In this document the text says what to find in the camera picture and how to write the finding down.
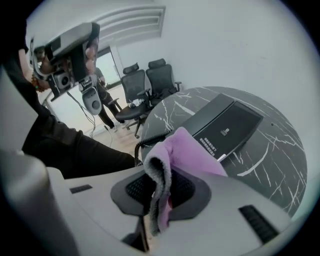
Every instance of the pink cloth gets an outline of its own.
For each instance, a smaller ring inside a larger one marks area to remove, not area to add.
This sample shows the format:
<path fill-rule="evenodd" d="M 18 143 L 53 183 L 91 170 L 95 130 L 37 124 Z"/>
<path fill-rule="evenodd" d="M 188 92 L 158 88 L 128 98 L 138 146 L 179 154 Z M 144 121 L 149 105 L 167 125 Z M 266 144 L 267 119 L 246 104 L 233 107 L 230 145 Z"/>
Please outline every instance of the pink cloth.
<path fill-rule="evenodd" d="M 156 182 L 150 203 L 150 231 L 153 235 L 168 227 L 168 204 L 171 187 L 171 165 L 194 172 L 208 172 L 227 176 L 222 165 L 212 157 L 189 133 L 180 127 L 163 142 L 158 142 L 144 160 L 144 171 Z"/>

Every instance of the person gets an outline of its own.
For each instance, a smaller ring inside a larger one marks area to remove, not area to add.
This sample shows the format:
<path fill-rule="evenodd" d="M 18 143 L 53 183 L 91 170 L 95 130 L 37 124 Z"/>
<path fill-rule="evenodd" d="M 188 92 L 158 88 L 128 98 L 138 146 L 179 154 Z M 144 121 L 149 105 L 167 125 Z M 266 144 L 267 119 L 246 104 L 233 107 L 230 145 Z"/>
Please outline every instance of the person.
<path fill-rule="evenodd" d="M 10 43 L 6 44 L 2 55 L 3 66 L 12 83 L 38 114 L 22 147 L 23 152 L 40 159 L 47 167 L 59 169 L 65 179 L 108 174 L 134 167 L 135 161 L 130 154 L 109 148 L 85 136 L 81 130 L 68 128 L 40 104 L 36 87 L 31 83 L 34 80 L 33 71 L 26 58 L 29 50 L 26 29 L 26 20 L 17 17 L 15 28 L 6 35 Z M 85 65 L 91 74 L 95 72 L 94 58 L 98 43 L 96 38 L 85 51 Z M 41 72 L 52 70 L 46 56 L 41 61 Z M 37 81 L 37 88 L 45 90 L 49 84 Z"/>
<path fill-rule="evenodd" d="M 95 74 L 97 75 L 98 78 L 100 78 L 100 80 L 103 83 L 106 83 L 106 79 L 105 79 L 104 75 L 102 74 L 100 68 L 98 68 L 98 67 L 95 68 Z M 104 87 L 102 87 L 101 85 L 97 85 L 97 90 L 98 90 L 98 95 L 101 100 L 101 103 L 103 105 L 105 105 L 111 111 L 111 113 L 113 114 L 115 119 L 117 119 L 116 114 L 119 113 L 119 111 L 118 111 L 116 105 L 115 104 L 108 105 L 109 102 L 113 101 L 110 93 L 107 92 L 107 90 Z M 99 113 L 99 117 L 107 126 L 110 127 L 111 131 L 113 131 L 115 133 L 118 130 L 117 127 L 115 126 L 114 122 L 108 116 L 108 114 L 103 106 L 102 106 L 102 109 Z M 120 121 L 117 120 L 117 121 L 121 124 L 122 128 L 125 128 L 127 126 L 127 124 L 129 123 L 129 121 L 123 121 L 123 120 L 120 120 Z"/>

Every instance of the office chair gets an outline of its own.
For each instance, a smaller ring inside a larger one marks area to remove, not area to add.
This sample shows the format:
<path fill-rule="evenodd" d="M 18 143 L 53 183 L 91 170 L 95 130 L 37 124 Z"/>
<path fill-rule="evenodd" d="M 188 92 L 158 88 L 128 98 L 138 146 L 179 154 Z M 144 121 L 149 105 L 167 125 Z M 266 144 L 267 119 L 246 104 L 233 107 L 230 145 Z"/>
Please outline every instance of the office chair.
<path fill-rule="evenodd" d="M 142 99 L 144 100 L 144 103 L 140 104 L 139 106 L 136 106 L 134 108 L 131 108 L 129 106 L 126 106 L 118 114 L 116 114 L 116 119 L 119 121 L 125 121 L 125 120 L 131 120 L 134 119 L 136 122 L 131 123 L 127 126 L 133 126 L 137 124 L 134 136 L 139 139 L 139 136 L 137 135 L 137 132 L 139 130 L 139 127 L 141 124 L 143 124 L 144 118 L 141 118 L 143 115 L 148 115 L 148 112 L 150 112 L 150 88 L 145 89 L 145 71 L 143 69 L 139 70 L 138 63 L 125 67 L 123 69 L 123 73 L 125 76 L 121 78 L 121 82 L 124 89 L 125 94 L 125 100 L 127 103 L 131 103 L 136 99 Z M 109 104 L 117 103 L 118 99 L 115 99 Z"/>
<path fill-rule="evenodd" d="M 179 92 L 181 82 L 174 82 L 172 76 L 172 66 L 166 64 L 166 61 L 161 58 L 158 60 L 150 61 L 148 64 L 149 69 L 146 70 L 146 75 L 150 80 L 152 95 L 150 102 L 152 106 L 157 105 L 166 97 Z"/>

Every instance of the black pants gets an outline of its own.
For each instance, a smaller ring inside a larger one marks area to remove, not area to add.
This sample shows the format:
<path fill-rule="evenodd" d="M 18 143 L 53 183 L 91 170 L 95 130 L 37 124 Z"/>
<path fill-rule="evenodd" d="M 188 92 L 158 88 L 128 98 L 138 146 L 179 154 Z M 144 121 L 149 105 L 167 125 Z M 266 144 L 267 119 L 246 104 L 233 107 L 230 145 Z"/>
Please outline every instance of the black pants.
<path fill-rule="evenodd" d="M 114 173 L 135 166 L 130 154 L 107 147 L 54 118 L 50 121 L 47 135 L 29 137 L 22 150 L 47 167 L 59 169 L 65 179 Z"/>
<path fill-rule="evenodd" d="M 105 105 L 113 114 L 114 117 L 116 117 L 116 114 L 119 113 L 117 107 L 115 104 L 111 104 L 108 105 L 109 102 L 111 102 L 113 99 L 111 97 L 111 95 L 108 93 L 106 99 L 102 99 L 101 103 L 103 105 Z M 110 119 L 110 117 L 108 116 L 104 106 L 102 106 L 101 112 L 99 113 L 99 117 L 101 118 L 101 120 L 107 125 L 109 126 L 111 129 L 113 127 L 115 127 L 114 122 L 112 122 L 112 120 Z"/>

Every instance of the black marble table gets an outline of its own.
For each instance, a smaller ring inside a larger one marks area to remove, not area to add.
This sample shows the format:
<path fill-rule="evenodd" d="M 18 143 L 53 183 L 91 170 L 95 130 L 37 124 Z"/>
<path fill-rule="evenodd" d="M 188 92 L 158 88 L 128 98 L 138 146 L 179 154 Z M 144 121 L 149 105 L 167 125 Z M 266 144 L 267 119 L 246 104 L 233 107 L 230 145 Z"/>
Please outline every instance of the black marble table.
<path fill-rule="evenodd" d="M 227 87 L 187 89 L 164 99 L 151 111 L 144 123 L 141 139 L 177 129 L 219 93 L 234 98 L 264 116 L 247 143 L 221 162 L 226 173 L 293 216 L 306 189 L 305 150 L 288 119 L 265 100 Z M 142 148 L 143 160 L 151 148 Z"/>

